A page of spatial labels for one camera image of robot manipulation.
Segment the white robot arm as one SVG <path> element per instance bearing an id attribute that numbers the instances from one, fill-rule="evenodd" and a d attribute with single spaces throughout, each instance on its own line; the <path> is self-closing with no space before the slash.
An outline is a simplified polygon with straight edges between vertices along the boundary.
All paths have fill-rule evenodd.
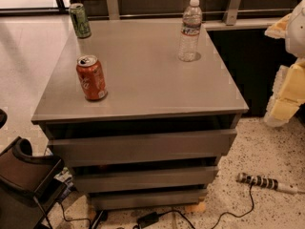
<path id="1" fill-rule="evenodd" d="M 274 39 L 283 38 L 286 52 L 296 57 L 294 64 L 281 65 L 275 74 L 273 94 L 264 115 L 268 126 L 280 127 L 305 103 L 305 0 L 265 30 L 265 34 Z"/>

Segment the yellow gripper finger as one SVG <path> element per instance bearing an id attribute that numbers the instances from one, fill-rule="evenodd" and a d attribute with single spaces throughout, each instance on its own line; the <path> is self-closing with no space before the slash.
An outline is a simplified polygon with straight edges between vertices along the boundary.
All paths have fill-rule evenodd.
<path id="1" fill-rule="evenodd" d="M 287 14 L 265 30 L 264 34 L 273 39 L 285 39 L 287 37 L 288 26 L 291 14 Z"/>
<path id="2" fill-rule="evenodd" d="M 269 99 L 264 122 L 280 127 L 305 103 L 305 59 L 298 58 L 290 67 L 281 65 L 274 78 L 273 94 Z"/>

